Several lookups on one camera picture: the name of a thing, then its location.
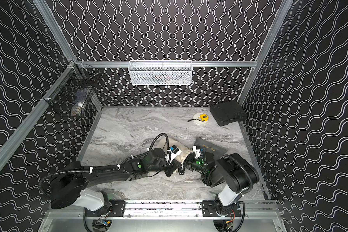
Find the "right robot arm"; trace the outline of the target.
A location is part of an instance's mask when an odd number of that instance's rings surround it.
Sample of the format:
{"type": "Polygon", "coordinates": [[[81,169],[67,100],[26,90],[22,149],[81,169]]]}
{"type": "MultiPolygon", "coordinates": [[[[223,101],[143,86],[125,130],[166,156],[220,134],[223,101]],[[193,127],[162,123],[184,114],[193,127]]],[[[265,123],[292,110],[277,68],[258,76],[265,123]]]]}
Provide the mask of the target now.
{"type": "Polygon", "coordinates": [[[186,170],[201,174],[205,186],[216,187],[225,183],[223,190],[215,196],[214,203],[206,208],[212,209],[219,216],[226,216],[245,194],[253,190],[260,178],[256,169],[238,153],[225,154],[216,159],[214,154],[203,150],[200,156],[189,154],[178,171],[181,175],[186,170]]]}

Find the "dark grey hair dryer bag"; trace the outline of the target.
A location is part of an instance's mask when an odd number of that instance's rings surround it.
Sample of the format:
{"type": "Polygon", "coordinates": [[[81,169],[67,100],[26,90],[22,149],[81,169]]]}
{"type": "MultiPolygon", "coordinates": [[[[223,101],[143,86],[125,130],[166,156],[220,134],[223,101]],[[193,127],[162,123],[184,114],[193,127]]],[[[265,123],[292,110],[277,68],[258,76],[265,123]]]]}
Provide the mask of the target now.
{"type": "Polygon", "coordinates": [[[219,159],[223,155],[227,154],[227,149],[222,148],[218,145],[215,145],[209,141],[206,141],[200,137],[197,137],[194,143],[195,146],[199,147],[200,149],[204,150],[207,154],[211,153],[214,155],[214,159],[219,159]]]}

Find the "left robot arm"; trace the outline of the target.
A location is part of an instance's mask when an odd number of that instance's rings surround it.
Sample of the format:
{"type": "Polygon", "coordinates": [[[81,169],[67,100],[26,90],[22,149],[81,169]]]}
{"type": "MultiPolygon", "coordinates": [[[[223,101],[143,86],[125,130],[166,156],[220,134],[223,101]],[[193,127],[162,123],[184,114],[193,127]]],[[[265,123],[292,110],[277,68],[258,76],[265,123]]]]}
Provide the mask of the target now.
{"type": "Polygon", "coordinates": [[[162,171],[170,177],[180,167],[181,163],[176,157],[181,155],[182,150],[170,142],[166,133],[160,133],[154,141],[160,137],[165,139],[162,148],[155,148],[152,142],[146,152],[130,156],[119,164],[82,166],[79,161],[75,161],[62,171],[43,177],[38,184],[40,193],[50,199],[52,209],[78,206],[98,211],[109,208],[107,194],[92,191],[92,186],[150,178],[162,171]]]}

